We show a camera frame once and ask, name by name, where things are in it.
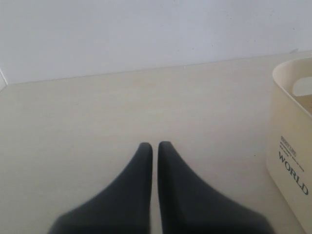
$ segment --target floor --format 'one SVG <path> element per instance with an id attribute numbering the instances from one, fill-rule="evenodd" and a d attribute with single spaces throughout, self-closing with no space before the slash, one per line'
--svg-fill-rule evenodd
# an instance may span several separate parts
<path id="1" fill-rule="evenodd" d="M 154 147 L 152 233 L 161 233 L 157 145 L 209 184 L 303 234 L 265 165 L 272 70 L 310 52 L 12 85 L 0 92 L 0 233 L 46 233 Z"/>

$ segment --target cream plastic basket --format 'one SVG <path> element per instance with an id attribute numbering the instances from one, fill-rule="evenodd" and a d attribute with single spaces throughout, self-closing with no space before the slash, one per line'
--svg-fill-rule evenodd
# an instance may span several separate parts
<path id="1" fill-rule="evenodd" d="M 288 61 L 273 71 L 267 168 L 304 230 L 312 234 L 312 90 L 310 95 L 293 94 L 294 85 L 308 77 L 312 58 Z"/>

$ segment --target corner of wall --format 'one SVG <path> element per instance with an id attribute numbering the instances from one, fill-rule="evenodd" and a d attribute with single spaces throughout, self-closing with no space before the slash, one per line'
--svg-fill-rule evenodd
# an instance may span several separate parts
<path id="1" fill-rule="evenodd" d="M 0 69 L 0 91 L 4 89 L 7 85 L 8 83 L 6 82 L 6 79 L 4 78 L 4 75 Z"/>

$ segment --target beige floor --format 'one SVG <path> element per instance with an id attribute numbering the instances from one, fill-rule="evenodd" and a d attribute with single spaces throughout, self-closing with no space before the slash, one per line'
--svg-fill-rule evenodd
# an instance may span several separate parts
<path id="1" fill-rule="evenodd" d="M 43 234 L 103 189 L 142 141 L 170 140 L 205 181 L 303 234 L 265 166 L 271 72 L 310 53 L 12 85 L 0 93 L 0 233 Z"/>

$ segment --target white wall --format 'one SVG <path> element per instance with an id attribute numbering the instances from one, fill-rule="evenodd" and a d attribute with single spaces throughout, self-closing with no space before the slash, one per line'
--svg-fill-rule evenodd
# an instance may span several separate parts
<path id="1" fill-rule="evenodd" d="M 0 0 L 9 84 L 312 49 L 310 0 Z"/>

